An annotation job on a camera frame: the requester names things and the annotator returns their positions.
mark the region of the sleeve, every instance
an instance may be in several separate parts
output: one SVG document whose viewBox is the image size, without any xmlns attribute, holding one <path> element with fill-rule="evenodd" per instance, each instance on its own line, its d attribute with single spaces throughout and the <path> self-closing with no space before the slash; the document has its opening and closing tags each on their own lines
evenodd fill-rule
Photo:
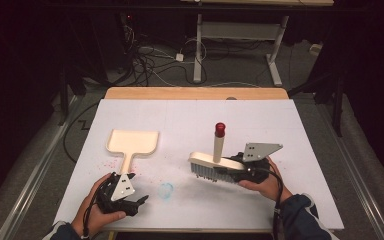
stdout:
<svg viewBox="0 0 384 240">
<path fill-rule="evenodd" d="M 320 222 L 316 205 L 306 194 L 297 194 L 285 200 L 281 214 L 287 240 L 338 239 Z"/>
<path fill-rule="evenodd" d="M 81 240 L 70 223 L 59 221 L 42 240 Z"/>
</svg>

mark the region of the blue mark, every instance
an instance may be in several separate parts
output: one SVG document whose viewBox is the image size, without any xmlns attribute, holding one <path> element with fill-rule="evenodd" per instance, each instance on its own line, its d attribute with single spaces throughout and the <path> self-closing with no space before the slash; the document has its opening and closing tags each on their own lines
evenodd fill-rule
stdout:
<svg viewBox="0 0 384 240">
<path fill-rule="evenodd" d="M 171 197 L 173 189 L 174 187 L 170 183 L 163 183 L 158 188 L 158 196 L 164 200 L 167 200 Z"/>
</svg>

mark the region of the metal rail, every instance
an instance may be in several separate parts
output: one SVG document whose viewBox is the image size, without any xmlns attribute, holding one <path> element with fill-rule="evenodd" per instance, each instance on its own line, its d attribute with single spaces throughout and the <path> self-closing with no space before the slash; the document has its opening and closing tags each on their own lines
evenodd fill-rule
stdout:
<svg viewBox="0 0 384 240">
<path fill-rule="evenodd" d="M 358 198 L 360 199 L 361 205 L 366 211 L 367 217 L 369 218 L 370 223 L 372 224 L 373 229 L 378 236 L 378 239 L 384 240 L 384 218 L 382 213 L 379 210 L 379 206 L 374 199 L 373 195 L 370 193 L 366 183 L 364 182 L 363 177 L 361 176 L 357 166 L 354 163 L 354 160 L 349 153 L 344 141 L 342 138 L 337 137 L 335 130 L 330 124 L 331 118 L 329 112 L 326 109 L 326 106 L 323 104 L 318 105 L 318 110 L 322 115 L 323 121 L 325 122 L 327 128 L 335 139 L 339 150 L 343 156 L 342 162 L 344 164 L 345 170 L 347 171 L 348 176 L 350 177 L 351 184 L 353 185 Z"/>
<path fill-rule="evenodd" d="M 58 142 L 67 131 L 67 127 L 73 119 L 73 113 L 77 112 L 76 110 L 80 107 L 80 103 L 81 99 L 76 96 L 74 96 L 71 100 L 70 106 L 72 114 L 69 114 L 67 121 L 58 128 L 49 147 L 46 149 L 43 156 L 38 160 L 23 190 L 21 191 L 20 196 L 0 229 L 0 240 L 9 240 L 15 237 L 24 216 L 26 215 L 30 204 L 39 190 L 40 184 L 42 183 L 42 180 L 52 163 L 53 154 L 58 146 Z"/>
</svg>

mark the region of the brush bristles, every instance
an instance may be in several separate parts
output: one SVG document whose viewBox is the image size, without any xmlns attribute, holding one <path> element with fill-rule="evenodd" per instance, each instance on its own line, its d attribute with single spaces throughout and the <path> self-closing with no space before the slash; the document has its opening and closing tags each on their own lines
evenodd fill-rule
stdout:
<svg viewBox="0 0 384 240">
<path fill-rule="evenodd" d="M 204 179 L 212 180 L 217 182 L 217 180 L 235 183 L 229 175 L 219 174 L 213 168 L 204 167 L 196 163 L 191 163 L 191 170 L 196 174 L 196 177 L 203 177 Z"/>
</svg>

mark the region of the human hand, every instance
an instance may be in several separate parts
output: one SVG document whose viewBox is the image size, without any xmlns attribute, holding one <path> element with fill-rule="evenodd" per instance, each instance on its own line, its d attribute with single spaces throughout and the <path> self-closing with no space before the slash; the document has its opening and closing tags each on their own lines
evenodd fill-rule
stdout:
<svg viewBox="0 0 384 240">
<path fill-rule="evenodd" d="M 92 189 L 90 190 L 89 195 L 86 196 L 86 198 L 83 200 L 82 204 L 80 205 L 77 215 L 74 218 L 73 222 L 71 223 L 71 226 L 74 228 L 74 230 L 79 236 L 83 235 L 83 216 L 86 209 L 89 207 L 89 204 L 93 198 L 93 195 L 95 194 L 99 185 L 101 185 L 101 183 L 103 183 L 110 175 L 111 173 L 108 173 L 107 175 L 103 176 L 101 179 L 96 181 Z M 89 223 L 88 223 L 89 236 L 93 236 L 96 233 L 98 233 L 104 225 L 123 219 L 125 217 L 126 217 L 126 213 L 122 211 L 103 214 L 101 212 L 101 209 L 99 209 L 98 205 L 94 204 L 90 210 L 90 216 L 89 216 Z"/>
<path fill-rule="evenodd" d="M 270 170 L 275 172 L 280 178 L 282 178 L 279 169 L 277 169 L 276 164 L 270 159 L 270 157 L 267 157 L 267 159 L 269 160 L 269 163 L 272 166 L 270 167 Z M 269 177 L 262 183 L 257 184 L 247 180 L 242 180 L 239 181 L 239 185 L 249 190 L 258 191 L 261 195 L 273 201 L 276 201 L 279 195 L 278 180 L 272 174 L 269 174 Z M 282 195 L 280 197 L 280 203 L 288 199 L 290 196 L 292 196 L 292 193 L 286 188 L 286 186 L 283 186 Z"/>
</svg>

